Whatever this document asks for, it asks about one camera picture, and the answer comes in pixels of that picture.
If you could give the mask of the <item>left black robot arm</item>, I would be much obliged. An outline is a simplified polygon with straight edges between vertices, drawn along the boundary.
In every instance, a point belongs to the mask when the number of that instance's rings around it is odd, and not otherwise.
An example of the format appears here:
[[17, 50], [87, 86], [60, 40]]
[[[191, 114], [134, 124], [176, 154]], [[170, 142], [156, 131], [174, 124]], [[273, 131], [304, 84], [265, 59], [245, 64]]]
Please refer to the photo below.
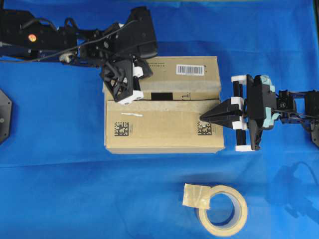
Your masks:
[[100, 68], [100, 77], [116, 103], [141, 100], [140, 80], [152, 76], [147, 60], [158, 47], [151, 12], [144, 6], [131, 10], [124, 24], [105, 30], [83, 30], [66, 18], [56, 27], [29, 11], [0, 10], [0, 54], [9, 62], [60, 62]]

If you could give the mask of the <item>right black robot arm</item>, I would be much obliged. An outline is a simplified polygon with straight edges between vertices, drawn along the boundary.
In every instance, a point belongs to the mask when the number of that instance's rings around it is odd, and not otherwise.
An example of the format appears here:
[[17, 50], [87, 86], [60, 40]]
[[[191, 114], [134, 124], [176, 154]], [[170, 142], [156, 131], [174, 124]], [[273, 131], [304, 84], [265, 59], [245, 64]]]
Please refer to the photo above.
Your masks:
[[319, 93], [276, 91], [268, 75], [231, 78], [234, 95], [200, 116], [200, 120], [236, 131], [235, 150], [258, 151], [262, 134], [275, 122], [299, 124], [319, 143]]

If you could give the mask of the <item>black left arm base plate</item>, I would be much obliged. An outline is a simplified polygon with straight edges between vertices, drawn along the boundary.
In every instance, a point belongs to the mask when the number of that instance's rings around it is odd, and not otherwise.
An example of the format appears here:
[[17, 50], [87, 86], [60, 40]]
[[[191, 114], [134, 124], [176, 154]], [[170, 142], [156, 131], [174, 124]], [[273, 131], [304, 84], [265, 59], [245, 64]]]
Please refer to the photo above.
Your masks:
[[2, 90], [0, 90], [0, 144], [9, 137], [11, 112], [12, 101]]

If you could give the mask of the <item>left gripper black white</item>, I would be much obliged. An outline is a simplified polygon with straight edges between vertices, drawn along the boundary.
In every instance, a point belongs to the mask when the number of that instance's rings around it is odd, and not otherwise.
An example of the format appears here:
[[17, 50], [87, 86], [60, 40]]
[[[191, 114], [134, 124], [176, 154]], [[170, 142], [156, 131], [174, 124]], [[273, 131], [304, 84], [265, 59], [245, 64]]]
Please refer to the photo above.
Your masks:
[[113, 23], [105, 30], [81, 30], [85, 46], [79, 48], [79, 57], [89, 66], [101, 66], [100, 74], [114, 101], [130, 104], [144, 98], [139, 88], [139, 79], [151, 77], [153, 72], [145, 59], [155, 57], [157, 39], [147, 7], [131, 10], [124, 25]]

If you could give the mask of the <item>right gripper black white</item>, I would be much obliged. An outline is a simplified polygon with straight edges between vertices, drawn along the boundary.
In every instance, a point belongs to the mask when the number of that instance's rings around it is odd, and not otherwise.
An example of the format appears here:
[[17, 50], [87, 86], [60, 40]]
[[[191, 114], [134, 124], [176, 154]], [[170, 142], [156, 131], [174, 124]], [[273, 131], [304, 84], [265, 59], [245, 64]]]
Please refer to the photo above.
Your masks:
[[258, 151], [262, 132], [274, 127], [275, 86], [268, 75], [232, 76], [234, 96], [200, 116], [200, 120], [236, 130], [238, 152]]

